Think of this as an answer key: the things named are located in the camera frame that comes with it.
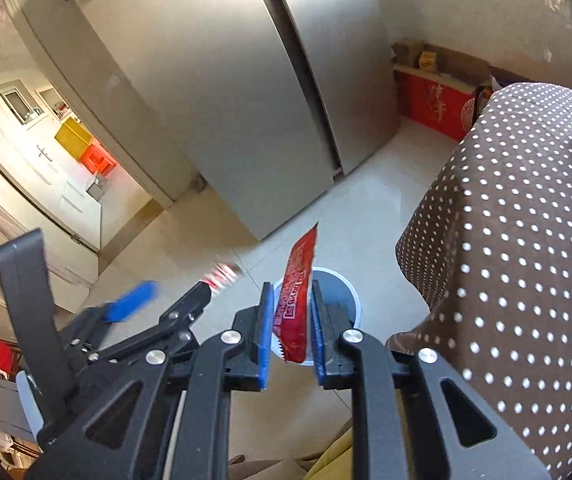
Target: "red bag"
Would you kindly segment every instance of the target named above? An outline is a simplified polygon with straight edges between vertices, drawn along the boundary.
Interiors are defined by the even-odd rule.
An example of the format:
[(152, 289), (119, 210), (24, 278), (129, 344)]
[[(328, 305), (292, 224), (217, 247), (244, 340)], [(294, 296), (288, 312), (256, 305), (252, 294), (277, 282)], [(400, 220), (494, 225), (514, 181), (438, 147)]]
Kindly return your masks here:
[(272, 320), (272, 331), (279, 338), (284, 361), (302, 363), (306, 360), (308, 284), (316, 241), (315, 225), (297, 241), (288, 257)]

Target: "polka dot tablecloth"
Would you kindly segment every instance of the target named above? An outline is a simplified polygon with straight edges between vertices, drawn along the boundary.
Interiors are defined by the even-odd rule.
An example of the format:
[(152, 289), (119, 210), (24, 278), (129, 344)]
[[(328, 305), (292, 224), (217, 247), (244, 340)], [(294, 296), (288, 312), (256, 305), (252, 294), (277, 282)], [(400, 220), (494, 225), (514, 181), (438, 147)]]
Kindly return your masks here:
[(493, 94), (397, 244), (438, 350), (550, 471), (572, 471), (572, 90)]

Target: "small yellow box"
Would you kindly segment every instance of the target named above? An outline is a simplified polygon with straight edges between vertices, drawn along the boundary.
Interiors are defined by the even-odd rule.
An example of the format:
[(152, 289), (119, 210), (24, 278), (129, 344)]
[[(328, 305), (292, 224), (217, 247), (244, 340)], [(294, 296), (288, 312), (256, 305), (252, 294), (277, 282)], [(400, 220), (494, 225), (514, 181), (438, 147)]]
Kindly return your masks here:
[(54, 139), (72, 155), (74, 160), (82, 158), (85, 150), (92, 144), (92, 135), (72, 117), (61, 125)]
[(428, 52), (427, 50), (419, 56), (419, 68), (424, 72), (436, 73), (437, 72), (437, 53)]

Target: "stainless steel refrigerator door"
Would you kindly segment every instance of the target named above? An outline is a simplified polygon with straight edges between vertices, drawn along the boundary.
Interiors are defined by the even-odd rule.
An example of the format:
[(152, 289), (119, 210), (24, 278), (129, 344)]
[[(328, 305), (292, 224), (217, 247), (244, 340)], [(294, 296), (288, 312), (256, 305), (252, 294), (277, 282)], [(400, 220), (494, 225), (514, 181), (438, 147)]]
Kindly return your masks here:
[(263, 0), (79, 5), (171, 133), (168, 144), (188, 155), (256, 238), (333, 185), (332, 167)]
[(284, 0), (349, 173), (399, 126), (391, 53), (378, 0)]

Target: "metal pivot bolt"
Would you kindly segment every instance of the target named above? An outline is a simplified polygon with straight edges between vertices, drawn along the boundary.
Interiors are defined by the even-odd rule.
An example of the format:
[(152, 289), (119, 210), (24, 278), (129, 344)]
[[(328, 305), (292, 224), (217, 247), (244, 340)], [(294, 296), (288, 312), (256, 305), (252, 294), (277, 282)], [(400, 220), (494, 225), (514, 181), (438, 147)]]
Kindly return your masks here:
[(149, 365), (160, 365), (165, 361), (165, 353), (163, 350), (150, 350), (146, 354), (146, 362)]
[(359, 343), (364, 339), (364, 334), (356, 328), (349, 328), (341, 334), (341, 337), (348, 341), (348, 343)]
[(242, 340), (242, 335), (237, 330), (226, 330), (221, 334), (221, 341), (227, 345), (236, 345)]
[(435, 352), (432, 348), (422, 348), (417, 352), (417, 355), (419, 356), (419, 359), (425, 363), (428, 363), (429, 365), (437, 361), (437, 352)]

